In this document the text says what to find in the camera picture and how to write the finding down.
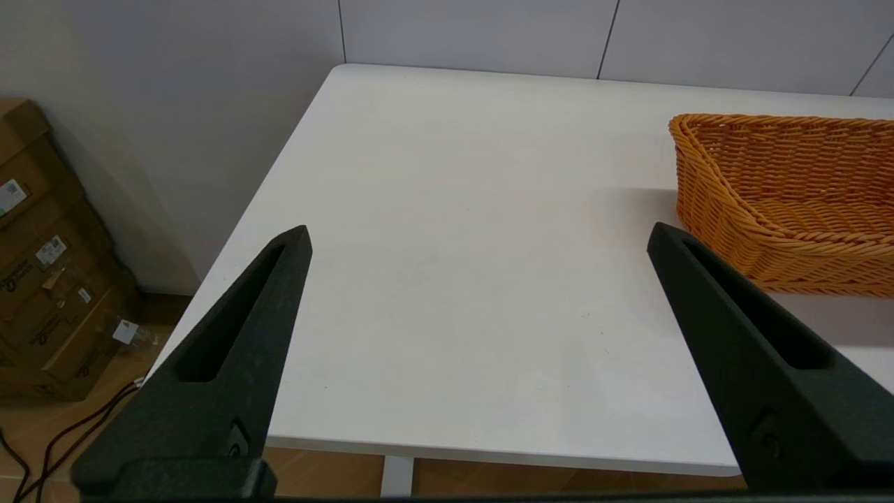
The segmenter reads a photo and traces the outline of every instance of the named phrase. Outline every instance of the wall seam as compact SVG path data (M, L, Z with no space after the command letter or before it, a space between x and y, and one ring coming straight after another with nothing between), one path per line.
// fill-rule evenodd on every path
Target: wall seam
M603 57L599 59L599 69L596 70L596 79L599 80L599 77L603 74L603 64L605 63L605 55L609 52L609 41L611 40L611 31L614 30L614 22L615 19L618 18L618 7L620 7L620 0L615 2L615 12L611 15L611 24L609 25L609 34L605 37L605 46L603 47Z
M881 46L881 51L879 51L879 54L875 55L875 58L873 58L873 61L871 63L869 63L869 68L866 68L866 71L863 72L863 76L861 76L860 80L856 82L856 86L854 86L853 90L850 91L850 94L848 94L848 96L854 96L854 93L856 92L856 90L860 89L860 84L863 83L863 79L865 79L866 75L868 75L869 72L873 69L873 66L875 66L875 63L879 61L879 58L881 57L881 53L885 52L885 49L888 47L888 44L891 43L892 39L894 39L894 35L891 35L890 37L888 37L888 40L885 42L885 45Z

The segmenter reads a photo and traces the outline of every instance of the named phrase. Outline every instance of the white table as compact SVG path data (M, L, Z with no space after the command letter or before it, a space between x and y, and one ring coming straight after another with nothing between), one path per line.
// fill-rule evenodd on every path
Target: white table
M736 474L645 251L655 221L679 225L684 112L891 118L894 100L340 66L159 362L306 224L268 445L404 456L386 492L413 456ZM778 298L894 389L893 302Z

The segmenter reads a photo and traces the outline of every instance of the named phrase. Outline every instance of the electrical cord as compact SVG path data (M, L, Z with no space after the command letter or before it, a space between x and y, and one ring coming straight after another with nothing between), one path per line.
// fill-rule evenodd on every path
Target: electrical cord
M44 484L46 483L47 479L49 479L49 476L52 475L60 466L62 466L62 463L64 463L65 460L68 459L74 453L74 451L77 450L78 447L80 447L80 444L82 444L84 442L84 440L86 440L94 431L96 431L100 426L102 426L106 420L108 420L109 416L112 415L112 411L114 410L114 408L119 403L121 403L121 401L126 396L128 396L132 393L135 393L137 391L137 389L138 388L136 386L134 386L133 383L129 384L128 386L125 386L124 388L119 390L118 393L115 394L115 396L113 396L112 399L109 400L105 405L103 405L99 410L97 410L96 412L94 412L93 414L88 416L87 418L76 422L72 426L69 426L65 430L62 430L62 432L60 432L55 437L53 437L53 439L50 440L50 443L46 445L46 451L44 452L44 463L43 463L43 467L42 467L42 470L40 473L40 478L38 478L36 481L34 481L34 483L32 483L21 494L21 496L23 498L25 498L26 496L28 496L31 493L32 490L36 489L38 493L37 493L37 496L34 498L34 501L35 501L35 503L40 503L40 499L43 496ZM87 429L87 431L85 431L77 440L75 440L74 443L68 448L68 450L66 450L62 454L62 456L60 456L59 459L57 459L56 462L53 463L52 466L49 466L50 456L52 454L53 446L55 445L55 443L58 442L60 439L62 439L62 437L64 437L66 434L70 433L71 431L74 431L76 428L80 427L81 425L86 424L91 419L95 418L97 415L102 413L103 411L105 411L105 414L103 414L103 416L99 419L99 421L95 422L92 426L90 426Z
M21 495L21 490L25 488L25 484L28 483L28 478L31 476L31 470L28 468L28 464L25 463L25 460L19 456L19 453L15 452L7 442L6 437L4 437L3 431L0 430L0 444L3 444L3 448L6 449L6 452L15 460L16 463L21 466L21 469L25 472L25 474L21 477L21 482L19 483L19 489L15 491L15 498L13 501L20 501L23 496Z
M142 387L144 378L135 379L132 382L129 382L123 388L119 389L117 393L109 399L108 402L105 403L102 407L96 410L94 413L85 417L84 419L74 423L73 425L65 428L60 431L52 440L50 440L49 444L46 445L46 450L44 451L44 461L43 467L41 470L41 474L37 480L35 480L27 489L24 489L28 484L28 479L31 475L31 470L28 467L28 463L25 462L24 459L19 456L17 452L6 442L6 438L3 436L3 432L0 431L0 443L3 444L4 449L7 453L15 460L15 462L21 466L24 471L24 475L21 478L21 483L19 484L19 489L15 492L15 497L13 499L13 503L21 503L28 495L36 490L37 495L35 497L35 503L40 503L41 496L43 495L43 489L45 482L49 479L49 476L52 475L66 459L71 457L75 450L82 444L94 431L96 431L100 426L102 426L105 421L112 415L112 411L115 409L118 404L120 404L125 397L128 395L135 393L140 387ZM87 424L88 422L96 419L100 414L102 417L95 422L92 426L90 426L87 431L85 431L74 443L59 457L54 463L50 464L50 457L52 455L53 447L56 442L62 439L65 435L71 433L72 431L78 429L80 426Z

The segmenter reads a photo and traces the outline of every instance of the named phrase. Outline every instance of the table leg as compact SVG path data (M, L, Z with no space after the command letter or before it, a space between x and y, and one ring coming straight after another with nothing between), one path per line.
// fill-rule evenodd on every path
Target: table leg
M382 470L382 496L412 496L413 458L386 456Z

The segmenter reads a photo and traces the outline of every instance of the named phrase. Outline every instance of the barcode label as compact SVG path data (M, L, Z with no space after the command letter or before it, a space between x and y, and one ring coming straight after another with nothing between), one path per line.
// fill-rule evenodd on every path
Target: barcode label
M90 301L93 300L93 297L91 297L90 294L87 293L87 290L84 290L83 288L78 290L78 295L80 295L80 298L85 304L89 304Z
M121 320L121 323L118 323L118 328L114 330L112 338L121 341L124 344L130 344L133 340L133 336L137 334L137 328L139 328L139 325L136 323Z
M58 235L55 235L52 239L44 243L34 256L40 260L40 263L43 264L45 268L48 268L59 259L65 250L68 250L68 247L65 246L65 243L63 243L61 239L59 239Z
M28 194L21 189L21 186L13 178L9 182L0 187L0 217L12 211L20 202L24 201Z

